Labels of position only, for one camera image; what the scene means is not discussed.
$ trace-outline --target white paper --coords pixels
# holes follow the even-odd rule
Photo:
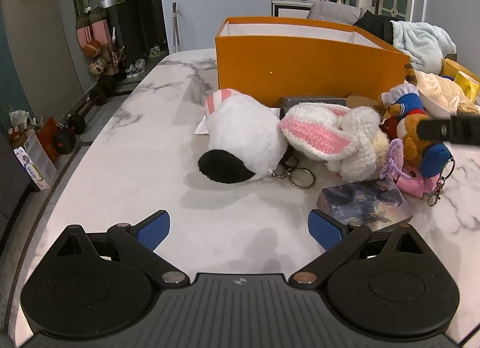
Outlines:
[[[277,116],[277,118],[280,119],[280,108],[270,108],[272,112]],[[201,135],[201,134],[208,134],[207,130],[207,118],[204,115],[203,119],[200,121],[200,124],[195,130],[196,135]]]

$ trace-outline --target gray pillow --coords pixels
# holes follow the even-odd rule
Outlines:
[[[313,4],[307,19],[352,25],[360,16],[360,8],[336,2],[318,1]]]

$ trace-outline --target white tabletop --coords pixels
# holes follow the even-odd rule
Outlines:
[[[200,271],[288,278],[321,253],[307,216],[320,190],[339,183],[322,163],[302,162],[318,178],[307,191],[287,180],[223,185],[199,172],[209,137],[194,131],[206,96],[218,88],[215,58],[213,49],[170,55],[138,85],[71,177],[30,273],[69,224],[102,232],[160,209],[169,212],[171,229],[155,252],[192,280]],[[460,307],[449,329],[458,341],[480,321],[480,154],[457,147],[453,154],[457,170],[437,206],[408,200],[416,208],[412,223],[459,286]],[[17,325],[25,324],[22,317]]]

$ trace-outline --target open box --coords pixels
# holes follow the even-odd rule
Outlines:
[[[218,84],[278,107],[282,96],[378,100],[404,82],[410,58],[344,24],[286,17],[229,17],[217,36]]]

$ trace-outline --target keychain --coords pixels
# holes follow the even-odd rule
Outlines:
[[[294,161],[294,164],[293,165],[287,164],[287,162],[289,162],[289,161],[290,162]],[[280,167],[282,169],[281,173],[276,174],[274,171],[271,171],[269,173],[269,176],[273,177],[275,180],[283,180],[285,177],[288,177],[289,181],[292,183],[292,185],[295,188],[298,188],[298,189],[312,188],[315,185],[315,182],[317,181],[317,178],[316,178],[315,174],[311,170],[308,170],[307,168],[298,168],[298,164],[299,164],[298,159],[296,159],[295,157],[290,157],[289,159],[287,159],[285,161],[285,163],[279,164],[277,166],[277,168]],[[296,183],[293,180],[292,175],[294,174],[294,172],[300,172],[300,171],[302,171],[304,173],[308,173],[311,176],[311,183],[309,185],[301,186],[300,184]]]
[[[444,177],[443,176],[443,171],[445,170],[445,168],[446,168],[446,166],[449,162],[452,162],[453,166],[452,166],[452,169],[450,170],[450,172],[448,173],[448,175]],[[445,185],[445,181],[452,175],[454,170],[455,170],[455,160],[452,157],[443,166],[442,171],[440,173],[440,177],[437,180],[437,186],[435,187],[435,190],[429,195],[429,197],[427,199],[428,205],[430,207],[433,207],[441,199],[440,198],[440,192],[442,191],[443,186]]]

